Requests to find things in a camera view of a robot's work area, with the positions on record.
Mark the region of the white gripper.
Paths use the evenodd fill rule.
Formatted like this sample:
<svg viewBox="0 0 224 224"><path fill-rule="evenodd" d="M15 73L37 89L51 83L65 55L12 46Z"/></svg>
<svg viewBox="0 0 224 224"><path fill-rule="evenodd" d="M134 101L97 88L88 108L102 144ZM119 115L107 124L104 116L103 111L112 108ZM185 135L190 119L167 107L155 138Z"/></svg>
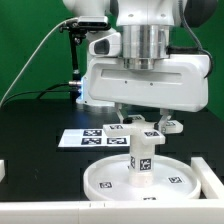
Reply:
<svg viewBox="0 0 224 224"><path fill-rule="evenodd" d="M208 70L206 55L173 54L157 60L152 70L125 69L121 58L94 58L87 70L88 93L94 100L116 102L121 123L128 117L121 103L161 108L154 128L165 134L172 110L197 112L207 105Z"/></svg>

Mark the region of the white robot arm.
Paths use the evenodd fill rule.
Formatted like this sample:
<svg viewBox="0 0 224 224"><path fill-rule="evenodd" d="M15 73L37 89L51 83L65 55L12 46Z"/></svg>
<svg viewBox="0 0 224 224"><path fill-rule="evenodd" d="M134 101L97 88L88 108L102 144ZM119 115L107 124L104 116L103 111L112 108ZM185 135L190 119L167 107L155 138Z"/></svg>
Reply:
<svg viewBox="0 0 224 224"><path fill-rule="evenodd" d="M172 47L169 32L202 25L218 0L62 1L75 15L72 29L88 40L80 106L114 107L122 121L124 104L158 108L162 118L154 126L168 134L183 130L173 110L197 112L207 105L211 56L200 43Z"/></svg>

